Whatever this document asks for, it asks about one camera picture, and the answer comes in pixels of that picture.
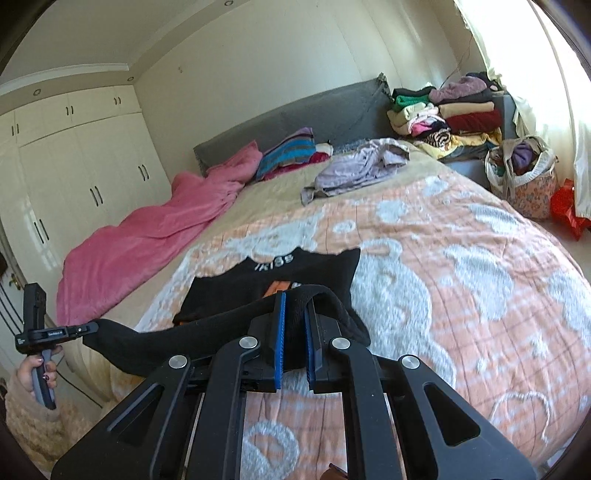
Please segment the striped pillow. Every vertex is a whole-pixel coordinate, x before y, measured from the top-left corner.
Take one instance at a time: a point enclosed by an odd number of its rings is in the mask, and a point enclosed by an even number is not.
[[[316,144],[312,129],[302,128],[263,154],[255,178],[261,180],[279,167],[308,163],[315,152]]]

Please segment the floral bag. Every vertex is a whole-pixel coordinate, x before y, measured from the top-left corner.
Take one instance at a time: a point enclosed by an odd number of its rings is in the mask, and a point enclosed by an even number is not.
[[[512,157],[518,145],[526,142],[537,160],[533,168],[517,175]],[[526,218],[546,220],[550,217],[550,199],[558,190],[554,151],[540,137],[529,135],[505,140],[486,156],[486,176],[491,191]]]

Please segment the bed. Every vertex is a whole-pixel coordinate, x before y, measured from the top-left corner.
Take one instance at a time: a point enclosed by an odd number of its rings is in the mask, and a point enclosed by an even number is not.
[[[317,142],[334,145],[388,136],[386,89],[380,77],[300,100],[196,147],[196,154],[211,166],[253,138],[264,150],[302,125],[314,128]],[[339,119],[338,128],[330,118]],[[270,261],[296,247],[360,247],[352,299],[370,350],[418,355],[541,464],[588,410],[591,286],[554,237],[408,147],[410,162],[393,178],[307,207],[300,190],[323,164],[246,187],[185,252],[105,317],[138,331],[165,329],[195,276],[221,274],[246,257]],[[105,400],[122,399],[141,380],[80,341],[66,345],[66,359]],[[243,478],[319,478],[330,462],[346,466],[338,395],[310,395],[301,371],[286,374],[278,394],[248,395]]]

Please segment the white wardrobe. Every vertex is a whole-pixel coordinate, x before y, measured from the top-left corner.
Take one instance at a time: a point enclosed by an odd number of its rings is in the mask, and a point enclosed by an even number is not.
[[[70,250],[170,195],[132,86],[57,95],[0,116],[0,220],[52,318]]]

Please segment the metal screw head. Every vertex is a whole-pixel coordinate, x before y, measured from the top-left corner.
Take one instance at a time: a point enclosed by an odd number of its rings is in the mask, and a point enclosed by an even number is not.
[[[333,338],[332,344],[337,350],[347,350],[351,346],[351,342],[342,337]]]
[[[402,365],[406,368],[409,368],[410,370],[414,370],[415,368],[418,368],[419,365],[421,365],[421,361],[415,356],[407,355],[402,357]]]
[[[254,337],[242,337],[239,343],[242,348],[251,349],[258,345],[258,340]]]
[[[184,355],[175,355],[174,357],[172,357],[169,361],[168,361],[168,366],[170,368],[182,368],[185,365],[187,365],[187,357]]]

